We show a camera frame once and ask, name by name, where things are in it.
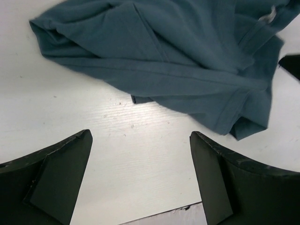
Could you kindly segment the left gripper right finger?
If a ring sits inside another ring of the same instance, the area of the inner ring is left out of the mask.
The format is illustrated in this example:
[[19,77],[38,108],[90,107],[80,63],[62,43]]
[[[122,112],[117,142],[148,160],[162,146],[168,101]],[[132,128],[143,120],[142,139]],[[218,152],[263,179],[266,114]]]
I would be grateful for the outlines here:
[[196,131],[190,148],[207,224],[299,224],[298,172],[257,162]]

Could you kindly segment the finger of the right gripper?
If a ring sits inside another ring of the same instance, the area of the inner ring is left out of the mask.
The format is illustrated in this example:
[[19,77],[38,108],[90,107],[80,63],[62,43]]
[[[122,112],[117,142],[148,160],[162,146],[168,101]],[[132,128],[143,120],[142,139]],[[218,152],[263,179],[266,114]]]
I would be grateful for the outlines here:
[[279,60],[279,66],[300,81],[300,55],[288,54]]

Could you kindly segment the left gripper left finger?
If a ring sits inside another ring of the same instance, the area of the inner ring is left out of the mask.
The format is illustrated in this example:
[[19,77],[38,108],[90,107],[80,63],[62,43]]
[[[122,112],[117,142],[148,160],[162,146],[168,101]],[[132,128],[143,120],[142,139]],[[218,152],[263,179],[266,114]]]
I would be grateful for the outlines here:
[[68,225],[92,147],[90,130],[0,165],[2,225]]

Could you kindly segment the teal blue t shirt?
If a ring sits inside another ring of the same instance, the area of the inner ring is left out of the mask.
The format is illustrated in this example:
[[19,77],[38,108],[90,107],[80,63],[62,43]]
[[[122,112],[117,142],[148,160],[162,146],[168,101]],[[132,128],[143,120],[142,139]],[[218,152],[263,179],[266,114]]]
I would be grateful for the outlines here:
[[41,54],[241,140],[268,127],[278,32],[297,0],[66,0],[30,20]]

